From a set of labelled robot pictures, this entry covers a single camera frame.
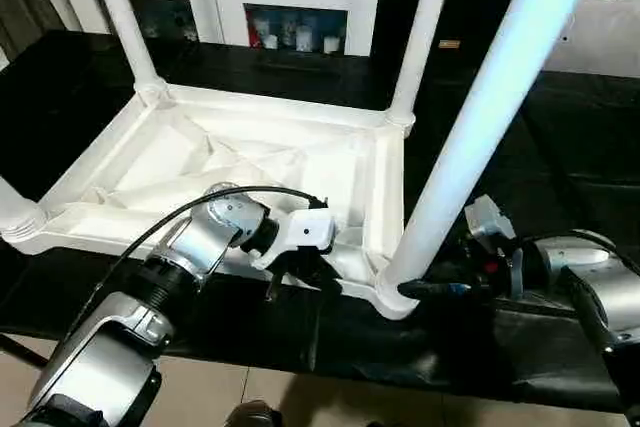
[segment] glass cabinet door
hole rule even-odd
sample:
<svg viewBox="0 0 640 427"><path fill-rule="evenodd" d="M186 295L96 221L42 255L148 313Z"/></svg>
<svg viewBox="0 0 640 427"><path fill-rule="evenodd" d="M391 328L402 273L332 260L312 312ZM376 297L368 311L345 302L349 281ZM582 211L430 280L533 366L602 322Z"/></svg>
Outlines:
<svg viewBox="0 0 640 427"><path fill-rule="evenodd" d="M106 2L95 0L109 32L115 28ZM142 35L147 38L199 40L189 0L129 0Z"/></svg>
<svg viewBox="0 0 640 427"><path fill-rule="evenodd" d="M244 9L251 47L344 54L344 10L255 4L244 4Z"/></svg>

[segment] red component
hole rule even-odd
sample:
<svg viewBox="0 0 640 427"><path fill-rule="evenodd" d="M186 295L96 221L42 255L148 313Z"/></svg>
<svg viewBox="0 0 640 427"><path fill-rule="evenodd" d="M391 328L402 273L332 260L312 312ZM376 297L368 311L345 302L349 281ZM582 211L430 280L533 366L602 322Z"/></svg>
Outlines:
<svg viewBox="0 0 640 427"><path fill-rule="evenodd" d="M487 262L486 264L484 264L484 271L487 274L495 274L499 268L500 266L497 262Z"/></svg>
<svg viewBox="0 0 640 427"><path fill-rule="evenodd" d="M251 14L247 12L247 28L249 29L249 47L254 49L262 48L262 41L260 40L260 36L258 35L258 31L253 26L253 20Z"/></svg>

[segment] black cable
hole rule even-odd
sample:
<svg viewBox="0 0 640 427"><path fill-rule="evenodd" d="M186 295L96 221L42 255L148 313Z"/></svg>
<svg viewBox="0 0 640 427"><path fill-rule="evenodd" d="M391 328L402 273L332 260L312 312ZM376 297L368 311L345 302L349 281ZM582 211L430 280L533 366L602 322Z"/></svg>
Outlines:
<svg viewBox="0 0 640 427"><path fill-rule="evenodd" d="M153 226L151 226L140 237L134 240L131 243L131 245L129 245L129 247L127 247L124 250L124 252L122 252L122 254L120 254L120 257L118 257L118 259L111 265L111 267L109 267L109 269L107 270L107 273L104 275L104 277L102 277L100 282L96 284L96 286L93 289L93 292L91 292L91 295L89 296L87 301L82 305L80 312L73 319L71 326L69 327L69 329L67 330L67 333L62 339L62 343L66 342L71 336L71 334L75 331L76 327L80 323L80 320L84 317L84 314L86 313L87 308L93 302L93 299L95 298L96 294L102 289L102 287L104 287L104 284L107 282L107 280L111 278L111 276L116 271L116 269L120 266L120 264L122 264L124 260L126 260L138 247L140 247L145 240L147 240L149 237L151 237L153 234L155 234L158 230L160 230L162 227L167 225L169 222L174 220L180 214L182 214L183 212L186 212L192 207L195 207L196 205L204 204L205 202L209 202L209 201L218 199L220 197L225 197L227 195L242 194L246 192L277 192L280 194L287 194L287 195L292 195L294 197L300 197L302 199L305 199L309 201L310 208L327 206L326 202L323 202L317 197L311 194L307 194L305 192L301 192L299 190L289 189L287 187L249 185L245 187L231 187L229 189L223 189L223 190L218 190L216 192L211 192L209 194L203 195L202 197L198 197L197 199L194 199L191 202L188 202L178 207L176 210L166 215L165 217L160 219L158 222L156 222Z"/></svg>
<svg viewBox="0 0 640 427"><path fill-rule="evenodd" d="M569 230L569 231L560 231L560 232L551 232L543 235L532 235L528 237L521 237L516 239L516 242L522 244L528 242L536 242L538 240L549 239L552 237L578 237L580 239L588 240L593 242L594 244L599 245L600 247L606 249L609 253L614 254L618 257L625 267L627 267L631 272L640 276L640 267L638 264L627 254L623 253L610 241L603 239L595 234L590 234L588 232L583 232L581 230Z"/></svg>

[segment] tile floor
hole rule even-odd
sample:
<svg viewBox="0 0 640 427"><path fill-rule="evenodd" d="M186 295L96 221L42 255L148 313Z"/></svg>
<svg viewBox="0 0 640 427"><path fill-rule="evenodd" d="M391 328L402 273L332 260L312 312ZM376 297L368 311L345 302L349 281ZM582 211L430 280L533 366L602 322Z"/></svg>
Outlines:
<svg viewBox="0 0 640 427"><path fill-rule="evenodd" d="M42 355L53 343L16 337ZM287 427L624 427L621 415L453 397L364 382L164 357L163 387L144 427L222 426L241 401L278 407ZM0 353L0 427L23 412L36 380L30 367Z"/></svg>

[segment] black tablecloth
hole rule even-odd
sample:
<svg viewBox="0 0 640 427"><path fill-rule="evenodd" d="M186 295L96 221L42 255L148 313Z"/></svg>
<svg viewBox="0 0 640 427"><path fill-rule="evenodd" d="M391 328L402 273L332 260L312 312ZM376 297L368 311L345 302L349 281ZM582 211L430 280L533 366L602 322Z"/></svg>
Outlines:
<svg viewBox="0 0 640 427"><path fill-rule="evenodd" d="M387 75L368 59L150 42L177 84L383 109ZM407 215L473 79L430 71L406 141ZM0 73L0 175L40 198L132 95L110 36L51 33ZM518 232L590 228L638 257L640 81L542 74L475 189ZM482 126L478 126L482 135ZM70 249L22 255L0 243L0 329L59 338L113 259ZM618 411L615 387L562 300L423 304L392 322L366 302L320 304L285 287L215 275L170 353L420 389ZM316 321L319 312L319 328Z"/></svg>

